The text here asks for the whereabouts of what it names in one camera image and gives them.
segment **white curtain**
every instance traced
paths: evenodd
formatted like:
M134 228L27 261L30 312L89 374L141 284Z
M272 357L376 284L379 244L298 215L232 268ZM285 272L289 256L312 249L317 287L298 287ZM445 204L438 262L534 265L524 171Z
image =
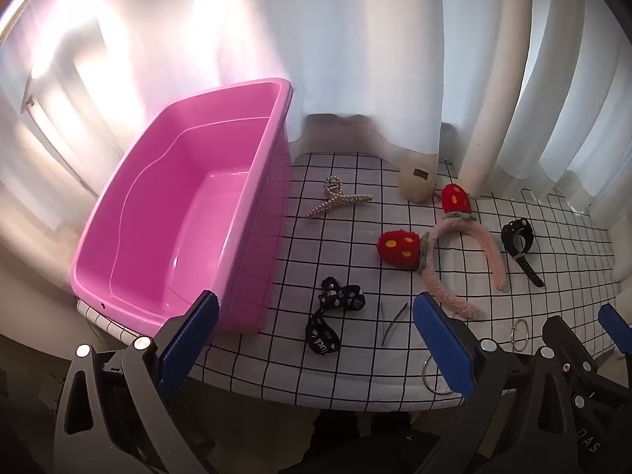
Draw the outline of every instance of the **white curtain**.
M0 239L60 286L153 116L261 77L295 88L294 155L440 153L473 195L560 188L599 224L632 222L632 47L603 0L31 0L0 69ZM372 127L350 140L312 114Z

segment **white grid tablecloth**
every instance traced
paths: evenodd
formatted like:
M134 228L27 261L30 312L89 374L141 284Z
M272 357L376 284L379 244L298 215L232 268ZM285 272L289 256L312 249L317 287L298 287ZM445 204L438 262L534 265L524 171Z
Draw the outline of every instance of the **white grid tablecloth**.
M459 394L432 394L421 380L429 352L410 318L412 299L425 290L421 278L381 263L375 248L385 231L406 229L421 235L443 217L439 194L456 181L453 167L439 163L437 190L422 205L403 199L396 169L372 156L305 155L293 173L265 329L255 335L220 333L204 347L191 376L241 394L319 408L423 410L458 404ZM305 219L302 216L324 199L322 184L330 175L341 178L345 194L371 194L373 202ZM536 239L527 259L545 282L542 289L529 283L503 253L510 289L498 292L475 239L461 234L442 237L435 248L440 278L454 294L485 312L485 319L467 322L472 332L478 338L492 337L511 351L511 329L524 318L530 330L524 352L533 353L543 345L542 326L548 316L560 315L593 356L612 347L597 321L599 307L606 302L614 305L620 291L612 281L614 256L608 232L574 212L557 194L549 194L545 201L537 201L527 189L519 201L484 194L472 199L472 207L503 252L501 227L516 217L530 220ZM320 356L306 346L304 335L310 312L318 308L320 282L327 276L360 285L367 304L359 312L325 314L342 348L338 354ZM382 345L384 332L405 303L409 306ZM138 336L83 301L78 310L127 344ZM522 325L516 327L516 338L520 337L525 337ZM437 391L447 388L433 361L427 381Z

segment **blue textured pad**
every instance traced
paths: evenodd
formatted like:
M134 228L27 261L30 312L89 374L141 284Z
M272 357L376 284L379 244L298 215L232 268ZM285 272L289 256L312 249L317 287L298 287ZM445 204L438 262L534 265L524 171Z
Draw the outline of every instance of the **blue textured pad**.
M423 294L413 303L413 322L448 386L469 399L474 390L472 361L441 315Z
M217 324L219 303L210 291L203 294L193 313L187 318L160 356L158 392L163 398L179 391L189 376L201 348Z
M599 324L623 354L632 353L632 330L610 303L599 309Z

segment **black polka dot hair accessory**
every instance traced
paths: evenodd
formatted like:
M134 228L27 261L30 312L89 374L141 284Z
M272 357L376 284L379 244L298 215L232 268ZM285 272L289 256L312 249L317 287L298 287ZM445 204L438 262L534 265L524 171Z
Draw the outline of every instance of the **black polka dot hair accessory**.
M340 286L339 280L328 276L321 283L322 293L318 295L320 308L311 315L305 327L305 341L316 354L337 353L340 337L323 319L325 310L342 308L349 312L362 310L367 303L359 285Z

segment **pink basin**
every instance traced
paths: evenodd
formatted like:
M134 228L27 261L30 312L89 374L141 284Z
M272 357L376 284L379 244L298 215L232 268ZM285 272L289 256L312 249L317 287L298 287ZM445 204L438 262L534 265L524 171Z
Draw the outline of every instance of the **pink basin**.
M217 328L265 323L290 193L290 83L266 79L170 104L123 157L83 231L71 284L153 336L204 289Z

